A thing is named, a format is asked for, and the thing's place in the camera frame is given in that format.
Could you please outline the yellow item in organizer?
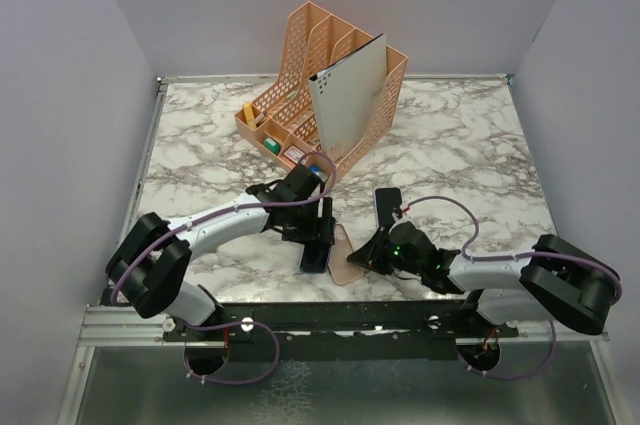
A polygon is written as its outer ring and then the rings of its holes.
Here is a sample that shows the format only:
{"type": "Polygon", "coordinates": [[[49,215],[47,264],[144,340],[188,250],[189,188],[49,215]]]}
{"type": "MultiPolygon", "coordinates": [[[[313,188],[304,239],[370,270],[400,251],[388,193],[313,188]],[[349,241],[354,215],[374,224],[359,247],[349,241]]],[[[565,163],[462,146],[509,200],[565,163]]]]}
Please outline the yellow item in organizer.
{"type": "Polygon", "coordinates": [[[251,130],[255,130],[257,128],[256,115],[254,113],[254,108],[251,102],[247,102],[243,105],[243,114],[244,114],[244,118],[247,126],[251,130]]]}

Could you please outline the black smartphone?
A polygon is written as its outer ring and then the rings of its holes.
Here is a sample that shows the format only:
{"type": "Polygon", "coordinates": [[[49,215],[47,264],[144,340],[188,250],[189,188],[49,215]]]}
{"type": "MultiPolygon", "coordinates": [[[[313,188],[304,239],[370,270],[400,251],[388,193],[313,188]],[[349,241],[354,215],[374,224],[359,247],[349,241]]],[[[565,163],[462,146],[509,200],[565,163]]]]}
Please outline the black smartphone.
{"type": "Polygon", "coordinates": [[[374,207],[377,227],[389,230],[402,218],[402,192],[397,187],[382,187],[374,190],[374,207]]]}

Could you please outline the blue grey round stamp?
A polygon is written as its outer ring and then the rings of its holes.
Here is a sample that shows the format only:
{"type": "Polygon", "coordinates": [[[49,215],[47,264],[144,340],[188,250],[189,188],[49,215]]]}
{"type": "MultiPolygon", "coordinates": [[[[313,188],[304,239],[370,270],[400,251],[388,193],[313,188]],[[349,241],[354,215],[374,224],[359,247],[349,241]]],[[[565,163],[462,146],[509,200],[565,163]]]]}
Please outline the blue grey round stamp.
{"type": "Polygon", "coordinates": [[[316,165],[312,165],[310,167],[310,170],[316,175],[318,176],[323,182],[327,182],[328,178],[329,178],[329,174],[326,173],[325,171],[323,171],[320,167],[316,166],[316,165]]]}

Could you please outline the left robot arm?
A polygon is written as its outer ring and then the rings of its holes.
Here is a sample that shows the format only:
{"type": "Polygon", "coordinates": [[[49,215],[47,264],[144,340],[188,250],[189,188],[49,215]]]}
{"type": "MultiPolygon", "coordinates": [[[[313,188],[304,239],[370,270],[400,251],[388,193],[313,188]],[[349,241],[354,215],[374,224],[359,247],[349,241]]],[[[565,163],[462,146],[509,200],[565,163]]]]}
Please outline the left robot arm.
{"type": "Polygon", "coordinates": [[[335,176],[297,164],[282,179],[248,187],[230,202],[171,220],[150,212],[137,220],[106,266],[112,302],[124,297],[142,318],[166,314],[206,340],[220,330],[220,303],[186,281],[192,260],[267,230],[284,241],[331,246],[335,176]]]}

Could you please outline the red white staples box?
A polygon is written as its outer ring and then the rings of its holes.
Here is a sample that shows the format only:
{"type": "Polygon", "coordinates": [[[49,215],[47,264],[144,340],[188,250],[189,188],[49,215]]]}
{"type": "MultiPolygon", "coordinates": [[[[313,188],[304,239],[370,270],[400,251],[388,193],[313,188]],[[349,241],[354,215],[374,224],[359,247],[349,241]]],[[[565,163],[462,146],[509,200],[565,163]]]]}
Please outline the red white staples box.
{"type": "Polygon", "coordinates": [[[296,165],[305,155],[305,152],[296,145],[287,146],[281,153],[281,158],[287,163],[296,165]]]}

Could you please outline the grey folder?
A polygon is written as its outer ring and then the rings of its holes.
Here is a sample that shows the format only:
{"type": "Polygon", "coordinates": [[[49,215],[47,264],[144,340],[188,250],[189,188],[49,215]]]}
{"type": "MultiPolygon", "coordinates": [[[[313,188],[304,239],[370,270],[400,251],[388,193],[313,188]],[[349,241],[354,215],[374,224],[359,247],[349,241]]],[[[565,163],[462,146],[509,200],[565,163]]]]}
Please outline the grey folder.
{"type": "Polygon", "coordinates": [[[321,149],[333,161],[364,136],[387,77],[386,47],[380,34],[308,79],[321,149]]]}

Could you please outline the blue-edged smartphone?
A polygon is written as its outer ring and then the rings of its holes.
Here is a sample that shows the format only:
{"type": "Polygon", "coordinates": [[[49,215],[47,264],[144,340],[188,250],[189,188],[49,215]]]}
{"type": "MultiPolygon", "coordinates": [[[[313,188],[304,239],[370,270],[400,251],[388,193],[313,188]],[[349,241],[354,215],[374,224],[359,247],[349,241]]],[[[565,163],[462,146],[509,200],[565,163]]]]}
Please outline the blue-edged smartphone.
{"type": "Polygon", "coordinates": [[[304,274],[323,274],[328,268],[331,246],[309,243],[303,248],[299,270],[304,274]]]}

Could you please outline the peach plastic desk organizer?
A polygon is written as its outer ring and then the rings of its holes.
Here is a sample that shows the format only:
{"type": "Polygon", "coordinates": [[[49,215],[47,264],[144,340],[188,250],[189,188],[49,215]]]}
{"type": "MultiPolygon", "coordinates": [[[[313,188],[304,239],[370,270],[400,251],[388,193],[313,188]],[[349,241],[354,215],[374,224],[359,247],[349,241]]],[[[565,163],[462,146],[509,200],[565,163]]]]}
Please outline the peach plastic desk organizer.
{"type": "Polygon", "coordinates": [[[235,115],[240,135],[290,169],[321,151],[343,178],[391,129],[408,58],[306,2],[287,20],[276,81],[235,115]]]}

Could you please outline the pink phone case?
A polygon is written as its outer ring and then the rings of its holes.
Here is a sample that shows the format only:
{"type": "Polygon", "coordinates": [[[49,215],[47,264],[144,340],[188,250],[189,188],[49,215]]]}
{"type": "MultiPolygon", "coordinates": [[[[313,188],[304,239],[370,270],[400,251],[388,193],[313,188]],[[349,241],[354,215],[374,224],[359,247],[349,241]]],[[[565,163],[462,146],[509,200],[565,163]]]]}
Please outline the pink phone case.
{"type": "Polygon", "coordinates": [[[334,229],[334,245],[331,247],[328,260],[328,270],[333,282],[344,286],[361,279],[364,270],[347,258],[354,251],[351,240],[342,224],[336,224],[334,229]]]}

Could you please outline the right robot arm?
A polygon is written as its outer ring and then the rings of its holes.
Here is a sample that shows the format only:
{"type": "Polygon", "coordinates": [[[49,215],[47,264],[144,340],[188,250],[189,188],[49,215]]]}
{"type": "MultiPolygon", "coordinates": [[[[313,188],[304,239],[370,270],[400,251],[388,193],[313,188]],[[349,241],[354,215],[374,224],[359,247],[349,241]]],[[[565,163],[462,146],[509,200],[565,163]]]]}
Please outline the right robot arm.
{"type": "Polygon", "coordinates": [[[598,335],[618,296],[619,276],[554,235],[543,235],[533,255],[463,256],[436,247],[410,222],[381,227],[347,261],[380,275],[396,271],[419,278],[439,294],[466,294],[461,328],[481,336],[509,321],[556,320],[585,335],[598,335]]]}

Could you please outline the green stamp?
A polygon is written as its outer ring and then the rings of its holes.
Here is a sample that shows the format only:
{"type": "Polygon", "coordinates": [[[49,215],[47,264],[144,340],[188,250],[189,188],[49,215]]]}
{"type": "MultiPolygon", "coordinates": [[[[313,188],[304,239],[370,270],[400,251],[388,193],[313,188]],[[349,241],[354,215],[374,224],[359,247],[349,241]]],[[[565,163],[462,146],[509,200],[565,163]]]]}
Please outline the green stamp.
{"type": "Polygon", "coordinates": [[[278,155],[280,153],[281,146],[280,144],[273,139],[272,137],[267,137],[263,145],[273,154],[278,155]]]}

